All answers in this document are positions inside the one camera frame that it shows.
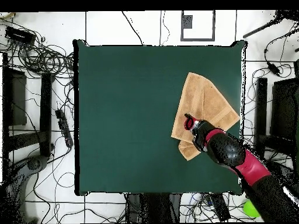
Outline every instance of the power strip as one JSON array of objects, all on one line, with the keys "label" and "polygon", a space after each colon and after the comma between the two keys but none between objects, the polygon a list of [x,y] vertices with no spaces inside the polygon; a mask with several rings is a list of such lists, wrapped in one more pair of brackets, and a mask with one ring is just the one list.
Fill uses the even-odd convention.
[{"label": "power strip", "polygon": [[211,200],[213,202],[215,213],[218,216],[220,222],[224,222],[231,218],[228,207],[224,201],[222,194],[211,194]]},{"label": "power strip", "polygon": [[67,123],[67,119],[65,118],[64,112],[62,110],[56,110],[55,114],[56,117],[58,118],[59,129],[61,130],[64,136],[65,144],[68,148],[71,148],[74,145],[74,143],[68,128],[68,123]]}]

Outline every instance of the green ball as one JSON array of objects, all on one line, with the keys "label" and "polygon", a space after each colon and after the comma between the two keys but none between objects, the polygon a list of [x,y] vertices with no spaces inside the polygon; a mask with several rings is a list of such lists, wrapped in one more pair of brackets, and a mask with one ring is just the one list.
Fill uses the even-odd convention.
[{"label": "green ball", "polygon": [[248,200],[244,206],[243,206],[243,211],[246,215],[250,217],[259,217],[259,212],[256,210],[256,208],[253,206],[250,200]]}]

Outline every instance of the dark green tabletop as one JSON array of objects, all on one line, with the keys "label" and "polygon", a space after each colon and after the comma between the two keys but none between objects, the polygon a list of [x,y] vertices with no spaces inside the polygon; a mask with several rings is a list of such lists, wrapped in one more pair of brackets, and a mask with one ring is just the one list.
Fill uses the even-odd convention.
[{"label": "dark green tabletop", "polygon": [[[205,153],[187,162],[171,132],[188,72],[211,80],[239,113],[243,46],[78,41],[80,191],[239,193],[237,176]],[[236,137],[239,125],[229,130]]]}]

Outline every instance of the towel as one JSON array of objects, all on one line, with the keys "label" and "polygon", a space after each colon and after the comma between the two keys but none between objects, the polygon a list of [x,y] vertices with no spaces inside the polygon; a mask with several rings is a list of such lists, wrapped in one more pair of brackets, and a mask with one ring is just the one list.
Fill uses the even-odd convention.
[{"label": "towel", "polygon": [[172,138],[180,140],[179,150],[187,160],[191,160],[200,152],[192,143],[192,133],[184,128],[185,113],[189,113],[199,120],[207,120],[216,128],[221,128],[224,131],[227,131],[240,119],[211,81],[189,72],[171,133]]}]

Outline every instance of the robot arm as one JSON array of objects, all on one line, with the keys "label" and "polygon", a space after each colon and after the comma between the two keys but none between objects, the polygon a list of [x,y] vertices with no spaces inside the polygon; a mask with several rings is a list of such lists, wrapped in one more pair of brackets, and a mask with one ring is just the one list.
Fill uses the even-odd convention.
[{"label": "robot arm", "polygon": [[193,144],[216,163],[233,170],[265,222],[299,222],[298,206],[240,140],[214,127],[208,121],[185,114],[185,129],[193,134]]}]

